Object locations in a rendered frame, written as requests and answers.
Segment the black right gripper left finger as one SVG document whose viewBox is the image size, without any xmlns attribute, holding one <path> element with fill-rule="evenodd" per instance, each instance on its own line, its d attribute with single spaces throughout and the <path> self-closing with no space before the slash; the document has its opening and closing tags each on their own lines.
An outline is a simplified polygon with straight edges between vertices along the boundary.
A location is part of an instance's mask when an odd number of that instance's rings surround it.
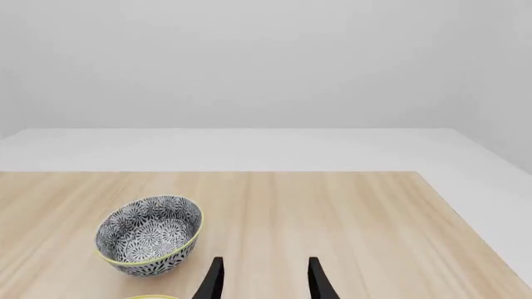
<svg viewBox="0 0 532 299">
<path fill-rule="evenodd" d="M 192 299 L 221 299 L 224 288 L 224 259 L 215 257 Z"/>
</svg>

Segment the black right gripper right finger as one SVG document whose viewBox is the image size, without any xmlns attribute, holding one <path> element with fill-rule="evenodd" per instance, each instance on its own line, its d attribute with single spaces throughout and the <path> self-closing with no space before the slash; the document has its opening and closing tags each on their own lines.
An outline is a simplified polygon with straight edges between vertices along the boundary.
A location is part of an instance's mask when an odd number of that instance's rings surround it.
<svg viewBox="0 0 532 299">
<path fill-rule="evenodd" d="M 311 299 L 340 299 L 317 257 L 308 259 L 308 286 Z"/>
</svg>

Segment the black white patterned bowl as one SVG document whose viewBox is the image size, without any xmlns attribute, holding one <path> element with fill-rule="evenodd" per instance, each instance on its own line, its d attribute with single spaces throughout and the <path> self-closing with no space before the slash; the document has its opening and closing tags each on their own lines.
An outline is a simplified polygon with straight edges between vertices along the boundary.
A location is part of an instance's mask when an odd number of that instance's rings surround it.
<svg viewBox="0 0 532 299">
<path fill-rule="evenodd" d="M 203 224 L 200 206 L 185 197 L 137 199 L 100 224 L 96 250 L 117 271 L 129 276 L 159 276 L 192 253 Z"/>
</svg>

